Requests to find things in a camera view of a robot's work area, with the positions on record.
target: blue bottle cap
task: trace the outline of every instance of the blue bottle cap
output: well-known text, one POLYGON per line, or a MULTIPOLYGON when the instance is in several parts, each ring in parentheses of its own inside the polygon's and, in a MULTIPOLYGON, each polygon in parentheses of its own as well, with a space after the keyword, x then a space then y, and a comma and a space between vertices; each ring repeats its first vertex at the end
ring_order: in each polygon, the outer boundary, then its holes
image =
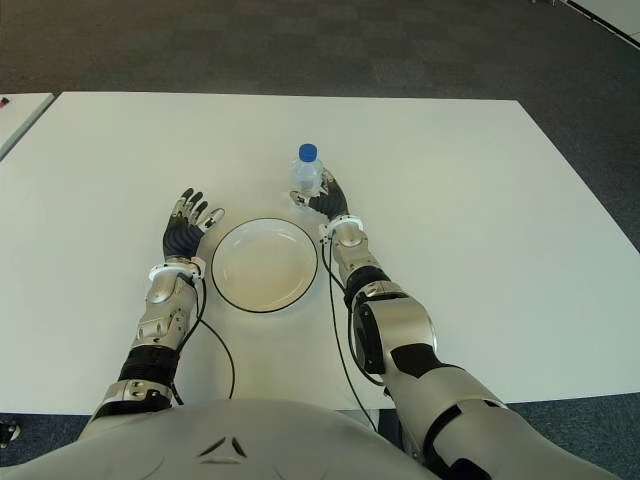
POLYGON ((298 157, 303 162, 313 162, 316 158, 318 158, 318 149, 311 143, 305 143, 304 145, 300 145, 300 150, 298 150, 298 157))

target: wire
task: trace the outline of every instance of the wire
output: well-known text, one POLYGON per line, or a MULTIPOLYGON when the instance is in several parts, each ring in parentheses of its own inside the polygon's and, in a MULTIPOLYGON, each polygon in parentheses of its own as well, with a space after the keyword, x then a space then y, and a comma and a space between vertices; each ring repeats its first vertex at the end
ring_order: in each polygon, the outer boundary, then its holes
MULTIPOLYGON (((330 259, 332 258, 332 255, 333 255, 332 251, 330 251, 329 252, 329 258, 330 259)), ((325 246, 324 246, 324 244, 322 246, 322 263, 324 264, 324 268, 327 270, 327 273, 331 276, 333 281, 336 282, 338 284, 338 286, 342 289, 342 293, 345 293, 345 289, 342 286, 342 284, 340 283, 340 280, 338 280, 336 278, 336 276, 331 271, 331 268, 329 267, 329 265, 327 265, 327 259, 326 259, 326 255, 325 255, 325 246)), ((358 370, 360 370, 360 373, 367 380, 369 380, 371 383, 373 383, 374 385, 376 385, 378 387, 384 387, 384 383, 379 381, 379 380, 376 380, 371 375, 369 375, 369 373, 367 373, 367 371, 365 371, 365 369, 360 366, 360 363, 358 362, 358 359, 356 358, 356 352, 355 352, 355 350, 353 348, 353 333, 352 333, 352 329, 353 329, 353 312, 351 312, 351 307, 349 307, 347 323, 348 323, 347 335, 349 336, 349 341, 348 341, 348 343, 349 343, 349 351, 351 352, 351 358, 353 359, 353 363, 356 364, 356 366, 358 367, 358 370)))
MULTIPOLYGON (((182 349, 185 347, 185 345, 187 344, 187 342, 189 341, 193 333, 196 331, 196 328, 198 328, 198 325, 203 324, 205 327, 207 327, 211 331, 211 333, 213 333, 216 336, 218 341, 222 344, 222 347, 224 348, 224 351, 227 353, 227 357, 229 358, 229 363, 231 364, 231 389, 229 391, 229 396, 228 396, 230 400, 231 398, 233 398, 233 392, 235 391, 235 387, 236 387, 236 365, 235 365, 235 362, 233 361, 233 356, 229 351, 229 347, 227 346, 225 341, 222 339, 220 334, 208 322, 202 319, 205 308, 207 306, 207 283, 204 281, 204 279, 202 279, 202 281, 200 282, 200 285, 202 286, 202 305, 200 305, 200 307, 198 308, 198 314, 196 316, 195 323, 193 324, 189 332, 187 332, 185 337, 182 339, 182 342, 180 342, 180 345, 178 345, 177 352, 178 352, 178 355, 182 352, 182 349)), ((199 296, 198 296, 198 291, 196 290, 196 304, 198 303, 199 303, 199 296)), ((176 403, 178 405, 184 405, 184 401, 182 400, 182 397, 180 397, 180 394, 178 393, 178 389, 174 382, 171 382, 171 385, 169 386, 169 388, 171 388, 171 392, 173 393, 173 397, 176 399, 176 403)))
MULTIPOLYGON (((324 264, 324 268, 327 270, 327 273, 329 274, 329 276, 331 278, 333 278, 333 281, 336 282, 336 285, 338 285, 340 287, 340 290, 342 290, 342 293, 345 293, 345 289, 344 286, 340 283, 340 280, 338 280, 338 277, 336 277, 333 272, 331 271, 331 267, 329 267, 329 265, 327 265, 327 258, 325 256, 325 244, 324 242, 322 243, 322 263, 324 264)), ((331 260, 332 258, 332 254, 331 251, 329 251, 329 259, 331 260)))
POLYGON ((231 390, 229 391, 229 397, 228 397, 229 400, 231 400, 233 398, 233 392, 236 389, 236 364, 233 361, 233 356, 231 355, 231 352, 229 351, 229 347, 227 347, 227 344, 222 339, 220 334, 216 332, 216 330, 211 325, 209 325, 209 323, 206 322, 205 320, 201 320, 200 323, 202 323, 205 327, 207 327, 209 331, 216 336, 216 338, 220 341, 220 344, 224 347, 225 352, 227 352, 227 357, 229 357, 229 363, 231 364, 231 390))
MULTIPOLYGON (((331 260, 332 260, 332 254, 331 254, 332 243, 333 241, 331 241, 329 244, 329 264, 331 264, 331 260)), ((322 257, 324 259, 324 247, 322 248, 322 257)), ((342 354, 342 347, 340 346, 340 338, 338 337, 338 325, 336 324, 336 307, 333 301, 333 275, 331 274, 331 269, 328 269, 328 271, 330 274, 329 299, 331 300, 331 315, 333 317, 333 333, 336 337, 336 345, 338 346, 338 353, 340 354, 340 363, 342 363, 342 370, 344 371, 344 376, 347 378, 347 382, 349 383, 349 388, 351 389, 351 393, 353 393, 353 396, 355 397, 356 402, 358 402, 358 406, 360 407, 360 410, 362 410, 362 413, 364 413, 364 416, 367 417, 367 420, 369 420, 369 423, 373 427, 373 430, 377 433, 378 429, 376 428, 376 424, 373 423, 373 420, 371 420, 369 413, 365 410, 364 406, 362 405, 362 402, 360 401, 360 397, 358 397, 358 394, 356 393, 356 389, 353 387, 353 383, 351 383, 351 377, 349 377, 349 372, 347 371, 347 365, 344 362, 344 355, 342 354)))

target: gray carpet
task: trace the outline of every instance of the gray carpet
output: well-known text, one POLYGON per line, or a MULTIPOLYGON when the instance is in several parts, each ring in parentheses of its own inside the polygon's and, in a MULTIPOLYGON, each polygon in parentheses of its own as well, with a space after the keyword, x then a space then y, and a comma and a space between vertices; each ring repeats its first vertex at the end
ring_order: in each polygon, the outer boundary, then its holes
MULTIPOLYGON (((640 247, 640 52, 562 4, 0 1, 3 92, 517 99, 640 247)), ((515 408, 561 446, 640 479, 639 395, 515 408)), ((0 465, 71 441, 85 419, 22 421, 0 465)))

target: plastic water bottle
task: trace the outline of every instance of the plastic water bottle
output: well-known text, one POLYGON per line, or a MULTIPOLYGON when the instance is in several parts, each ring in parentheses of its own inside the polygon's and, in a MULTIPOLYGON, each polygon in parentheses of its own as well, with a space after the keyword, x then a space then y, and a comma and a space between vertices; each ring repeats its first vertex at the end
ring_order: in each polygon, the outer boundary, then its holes
POLYGON ((315 145, 305 143, 300 145, 298 159, 293 164, 292 182, 303 193, 316 195, 322 186, 322 172, 324 167, 318 160, 318 149, 315 145))

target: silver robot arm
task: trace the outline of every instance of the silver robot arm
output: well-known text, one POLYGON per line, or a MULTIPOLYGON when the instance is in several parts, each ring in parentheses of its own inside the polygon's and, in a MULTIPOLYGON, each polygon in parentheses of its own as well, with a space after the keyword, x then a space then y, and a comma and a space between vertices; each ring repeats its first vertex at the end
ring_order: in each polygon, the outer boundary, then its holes
POLYGON ((207 202, 202 193, 188 189, 178 199, 163 237, 164 263, 152 268, 146 310, 118 381, 107 388, 83 436, 100 427, 94 422, 113 415, 157 412, 171 406, 171 387, 182 341, 196 304, 195 282, 202 278, 204 263, 195 258, 200 239, 224 216, 216 209, 200 216, 207 202))
POLYGON ((331 220, 357 362, 380 375, 427 468, 447 479, 617 478, 545 439, 466 370, 436 357, 427 311, 384 273, 330 174, 319 197, 291 197, 331 220))

